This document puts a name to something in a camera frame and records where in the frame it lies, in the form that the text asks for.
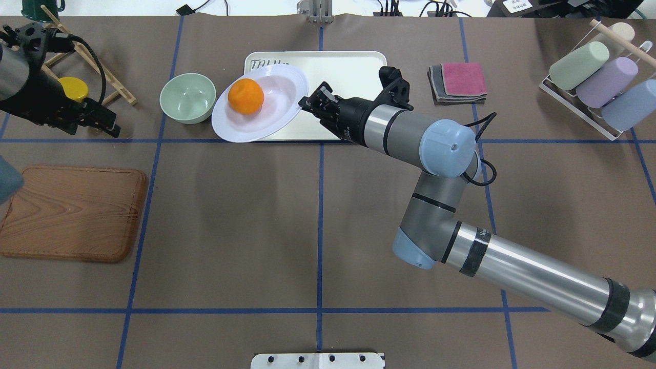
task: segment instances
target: wooden tray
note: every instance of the wooden tray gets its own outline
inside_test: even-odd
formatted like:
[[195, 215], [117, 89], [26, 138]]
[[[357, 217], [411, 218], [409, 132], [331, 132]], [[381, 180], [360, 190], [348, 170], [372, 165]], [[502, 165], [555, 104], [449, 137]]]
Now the wooden tray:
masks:
[[0, 226], [0, 255], [115, 263], [130, 253], [148, 186], [135, 169], [33, 165]]

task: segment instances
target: dark green mug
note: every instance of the dark green mug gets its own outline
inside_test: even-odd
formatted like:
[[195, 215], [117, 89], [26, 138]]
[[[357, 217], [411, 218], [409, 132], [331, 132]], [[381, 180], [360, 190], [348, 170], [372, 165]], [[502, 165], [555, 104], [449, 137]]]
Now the dark green mug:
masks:
[[52, 19], [41, 9], [41, 5], [45, 5], [57, 19], [59, 19], [59, 12], [63, 12], [64, 8], [66, 8], [66, 2], [64, 0], [62, 0], [61, 7], [57, 7], [57, 0], [23, 0], [23, 10], [21, 13], [26, 18], [36, 20], [37, 22], [52, 23]]

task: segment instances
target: black band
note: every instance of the black band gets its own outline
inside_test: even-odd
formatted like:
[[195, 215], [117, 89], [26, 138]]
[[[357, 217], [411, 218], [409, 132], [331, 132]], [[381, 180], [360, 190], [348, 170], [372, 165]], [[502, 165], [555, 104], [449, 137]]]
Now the black band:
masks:
[[470, 277], [476, 275], [478, 267], [481, 266], [481, 262], [483, 261], [483, 256], [487, 252], [487, 245], [489, 245], [490, 239], [492, 239], [492, 233], [487, 229], [479, 228], [476, 230], [476, 238], [472, 243], [472, 247], [469, 248], [467, 259], [465, 259], [462, 268], [460, 268], [461, 273]]
[[595, 323], [587, 326], [597, 333], [608, 333], [622, 322], [631, 295], [631, 292], [624, 284], [610, 278], [606, 278], [606, 280], [609, 289], [606, 308]]
[[428, 202], [428, 203], [431, 204], [431, 205], [434, 205], [434, 206], [437, 206], [437, 207], [441, 207], [442, 209], [444, 209], [444, 210], [448, 210], [448, 211], [450, 211], [451, 213], [455, 213], [455, 211], [456, 211], [455, 207], [453, 207], [453, 206], [449, 206], [449, 205], [447, 205], [447, 204], [445, 204], [445, 203], [442, 203], [442, 202], [439, 202], [439, 201], [437, 201], [437, 200], [431, 199], [431, 198], [426, 197], [426, 196], [424, 196], [424, 195], [420, 195], [420, 194], [418, 194], [418, 193], [416, 193], [416, 192], [412, 194], [412, 197], [414, 197], [414, 198], [416, 198], [416, 199], [418, 199], [418, 200], [421, 200], [421, 201], [423, 201], [423, 202]]
[[390, 121], [387, 123], [387, 127], [385, 127], [385, 134], [382, 136], [382, 149], [385, 150], [385, 154], [387, 156], [390, 155], [390, 152], [387, 151], [387, 136], [390, 135], [390, 129], [392, 128], [392, 124], [396, 120], [396, 117], [399, 116], [402, 112], [405, 110], [399, 110], [398, 112], [394, 113], [394, 115], [390, 118]]
[[440, 261], [440, 263], [445, 264], [447, 262], [447, 259], [449, 258], [449, 254], [451, 253], [451, 249], [453, 248], [453, 243], [455, 242], [455, 238], [458, 236], [458, 231], [460, 231], [461, 225], [462, 225], [461, 221], [455, 223], [455, 229], [453, 230], [453, 234], [451, 235], [451, 239], [449, 240], [449, 245], [447, 246], [446, 251], [444, 251], [444, 255], [442, 255], [442, 260]]
[[647, 342], [645, 342], [641, 348], [633, 351], [630, 354], [635, 357], [648, 357], [654, 352], [656, 352], [656, 329], [654, 329]]

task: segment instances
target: orange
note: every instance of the orange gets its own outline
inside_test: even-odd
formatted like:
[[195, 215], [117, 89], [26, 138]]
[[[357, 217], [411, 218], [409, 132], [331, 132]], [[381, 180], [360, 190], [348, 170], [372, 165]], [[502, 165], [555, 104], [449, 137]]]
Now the orange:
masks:
[[264, 104], [264, 91], [252, 79], [242, 78], [230, 87], [228, 104], [238, 113], [253, 114]]

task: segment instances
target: table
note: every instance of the table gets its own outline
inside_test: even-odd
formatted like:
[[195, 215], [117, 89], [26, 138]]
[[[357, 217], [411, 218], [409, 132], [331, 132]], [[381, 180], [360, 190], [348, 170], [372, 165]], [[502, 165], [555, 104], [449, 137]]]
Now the table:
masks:
[[[391, 244], [418, 169], [352, 144], [223, 142], [208, 122], [178, 124], [157, 103], [185, 72], [222, 91], [253, 51], [380, 51], [410, 82], [416, 111], [461, 123], [499, 113], [482, 139], [499, 178], [466, 190], [459, 219], [631, 288], [654, 287], [654, 116], [609, 142], [538, 88], [586, 21], [62, 21], [140, 102], [110, 106], [119, 139], [0, 116], [0, 153], [19, 170], [141, 169], [150, 186], [122, 263], [0, 258], [3, 366], [248, 368], [255, 353], [321, 349], [384, 352], [388, 368], [651, 368], [538, 303], [397, 259]], [[631, 22], [636, 40], [656, 33], [654, 21]], [[488, 100], [435, 106], [427, 67], [462, 61], [481, 62]], [[55, 72], [94, 81], [75, 56]]]

